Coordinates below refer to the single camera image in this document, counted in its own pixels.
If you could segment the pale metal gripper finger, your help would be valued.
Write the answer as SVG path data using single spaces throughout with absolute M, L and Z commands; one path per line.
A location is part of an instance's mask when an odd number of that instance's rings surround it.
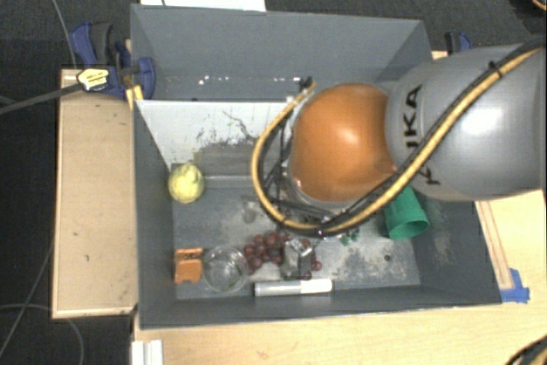
M 314 265 L 315 250 L 311 242 L 307 239 L 299 239 L 297 244 L 298 250 L 298 278 L 300 280 L 308 280 L 312 275 L 312 267 Z
M 294 279 L 299 276 L 300 250 L 297 240 L 285 242 L 283 249 L 283 261 L 281 263 L 281 276 L 285 279 Z

